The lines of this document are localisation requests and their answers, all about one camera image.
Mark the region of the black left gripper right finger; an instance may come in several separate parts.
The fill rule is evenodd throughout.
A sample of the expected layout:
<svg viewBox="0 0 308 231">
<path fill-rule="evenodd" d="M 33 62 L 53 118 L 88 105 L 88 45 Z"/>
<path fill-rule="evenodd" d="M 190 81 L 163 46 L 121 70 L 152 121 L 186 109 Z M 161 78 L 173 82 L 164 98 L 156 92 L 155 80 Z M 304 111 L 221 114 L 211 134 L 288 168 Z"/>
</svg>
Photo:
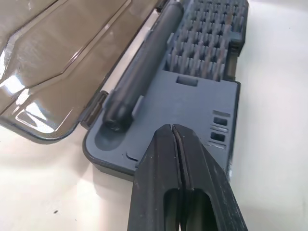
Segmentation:
<svg viewBox="0 0 308 231">
<path fill-rule="evenodd" d="M 181 231 L 248 231 L 224 170 L 196 133 L 178 124 L 172 131 L 184 186 Z"/>
</svg>

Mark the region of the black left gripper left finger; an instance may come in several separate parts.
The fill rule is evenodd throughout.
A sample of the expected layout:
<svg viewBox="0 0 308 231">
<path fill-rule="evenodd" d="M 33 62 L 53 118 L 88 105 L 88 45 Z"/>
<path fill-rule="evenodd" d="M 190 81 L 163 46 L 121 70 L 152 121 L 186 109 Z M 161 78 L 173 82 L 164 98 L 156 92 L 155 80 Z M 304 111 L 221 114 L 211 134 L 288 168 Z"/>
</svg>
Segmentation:
<svg viewBox="0 0 308 231">
<path fill-rule="evenodd" d="M 127 231 L 179 231 L 179 167 L 174 133 L 163 125 L 135 171 Z"/>
</svg>

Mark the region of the grey screwdriver bit case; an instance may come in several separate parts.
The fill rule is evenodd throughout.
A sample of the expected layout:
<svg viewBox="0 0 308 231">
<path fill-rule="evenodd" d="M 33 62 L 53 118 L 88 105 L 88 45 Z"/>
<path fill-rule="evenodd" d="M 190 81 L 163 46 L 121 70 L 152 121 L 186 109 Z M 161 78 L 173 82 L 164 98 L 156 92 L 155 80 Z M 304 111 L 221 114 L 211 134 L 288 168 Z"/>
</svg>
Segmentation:
<svg viewBox="0 0 308 231">
<path fill-rule="evenodd" d="M 36 143 L 87 134 L 84 155 L 132 176 L 157 129 L 196 132 L 229 172 L 248 0 L 176 0 L 184 14 L 125 132 L 103 123 L 124 72 L 171 0 L 0 0 L 0 125 Z"/>
</svg>

